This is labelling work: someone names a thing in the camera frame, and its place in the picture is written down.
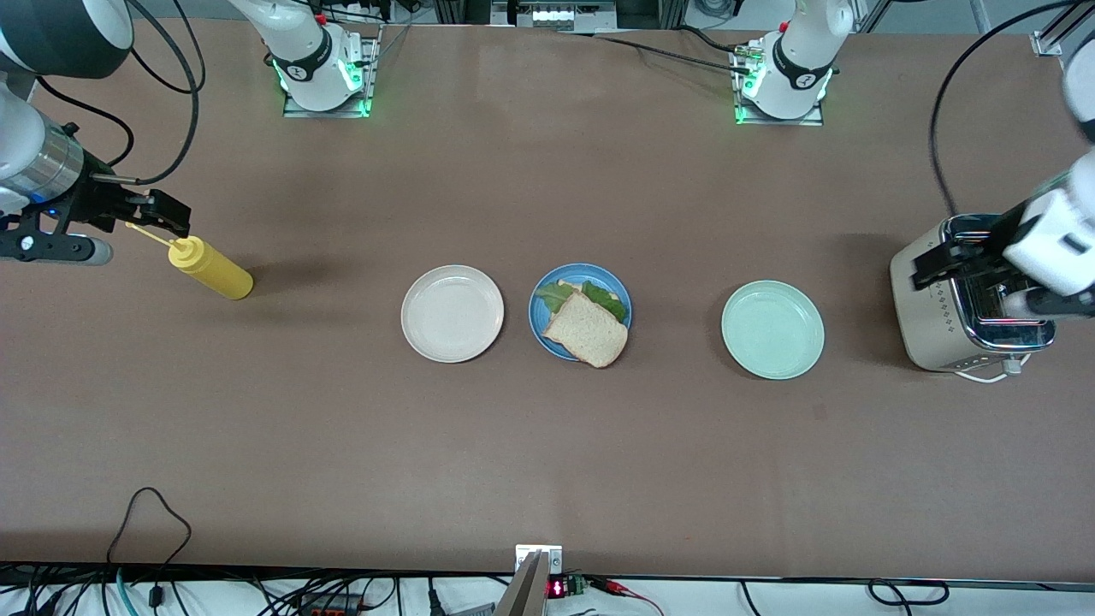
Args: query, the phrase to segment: mint green plate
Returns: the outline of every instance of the mint green plate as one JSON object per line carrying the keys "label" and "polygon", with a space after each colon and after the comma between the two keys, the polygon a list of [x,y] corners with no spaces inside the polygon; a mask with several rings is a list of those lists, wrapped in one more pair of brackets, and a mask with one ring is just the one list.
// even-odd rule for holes
{"label": "mint green plate", "polygon": [[825,326],[817,306],[803,291],[779,280],[757,280],[726,300],[723,342],[752,374],[795,379],[821,357]]}

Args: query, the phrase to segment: teal cable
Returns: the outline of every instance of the teal cable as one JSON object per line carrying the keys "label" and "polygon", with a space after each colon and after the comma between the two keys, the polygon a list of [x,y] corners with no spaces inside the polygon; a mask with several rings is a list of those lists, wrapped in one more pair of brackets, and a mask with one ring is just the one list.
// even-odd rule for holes
{"label": "teal cable", "polygon": [[117,576],[114,577],[114,583],[118,586],[118,594],[122,595],[122,603],[126,606],[126,612],[129,616],[140,616],[137,611],[134,609],[134,603],[129,601],[129,594],[126,593],[126,585],[122,582],[122,568],[118,568]]}

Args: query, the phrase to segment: plate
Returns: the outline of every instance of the plate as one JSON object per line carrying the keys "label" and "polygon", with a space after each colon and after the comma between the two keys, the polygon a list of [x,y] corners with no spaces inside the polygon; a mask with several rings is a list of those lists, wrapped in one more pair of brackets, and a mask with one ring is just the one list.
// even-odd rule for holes
{"label": "plate", "polygon": [[466,362],[487,350],[506,314],[502,291],[468,265],[443,265],[423,274],[403,298],[403,336],[435,362]]}
{"label": "plate", "polygon": [[581,284],[581,282],[589,280],[595,284],[611,290],[620,297],[620,301],[623,302],[624,306],[627,307],[627,317],[623,321],[624,327],[631,329],[631,318],[632,318],[632,307],[631,307],[631,295],[627,294],[627,289],[624,288],[623,282],[620,278],[612,275],[600,265],[593,265],[592,263],[570,263],[568,265],[562,265],[555,267],[551,271],[540,278],[537,286],[532,288],[532,297],[529,298],[529,326],[532,327],[532,335],[537,337],[540,345],[550,351],[556,358],[561,358],[568,362],[577,362],[578,359],[570,355],[562,345],[548,340],[543,337],[543,332],[548,329],[548,324],[551,322],[551,311],[548,310],[548,304],[544,300],[537,297],[537,289],[549,282],[556,282],[558,280],[566,280],[572,283]]}
{"label": "plate", "polygon": [[749,282],[723,307],[723,342],[741,368],[771,380],[814,368],[825,348],[821,314],[809,297],[777,280]]}

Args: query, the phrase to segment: white plate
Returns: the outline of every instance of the white plate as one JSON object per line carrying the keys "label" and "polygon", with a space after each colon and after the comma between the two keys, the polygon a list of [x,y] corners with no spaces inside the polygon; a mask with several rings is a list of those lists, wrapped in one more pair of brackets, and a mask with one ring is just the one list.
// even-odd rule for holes
{"label": "white plate", "polygon": [[423,357],[454,364],[487,350],[506,307],[489,276],[466,265],[423,274],[403,298],[403,336]]}

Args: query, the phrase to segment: brown table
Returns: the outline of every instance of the brown table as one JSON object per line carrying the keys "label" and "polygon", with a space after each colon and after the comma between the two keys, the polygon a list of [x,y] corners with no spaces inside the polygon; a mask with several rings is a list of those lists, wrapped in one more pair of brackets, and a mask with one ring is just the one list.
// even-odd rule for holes
{"label": "brown table", "polygon": [[[917,370],[898,333],[888,261],[945,214],[927,116],[971,38],[852,37],[818,129],[736,126],[725,74],[607,42],[415,27],[373,117],[289,120],[249,25],[196,25],[201,124],[162,187],[256,289],[221,299],[125,229],[106,267],[0,265],[0,559],[99,560],[153,485],[194,524],[191,562],[505,570],[540,541],[602,572],[1095,580],[1095,327],[1063,324],[992,387]],[[138,47],[180,81],[148,30]],[[941,142],[964,210],[1081,152],[1059,77],[1018,36],[963,70]],[[132,124],[119,172],[177,148],[187,98],[131,62],[56,85]],[[533,284],[572,260],[634,298],[603,372],[529,332]],[[508,307],[462,365],[399,324],[446,263]],[[758,278],[825,317],[802,379],[753,379],[723,347],[723,303]],[[118,558],[162,560],[173,524],[142,503]]]}

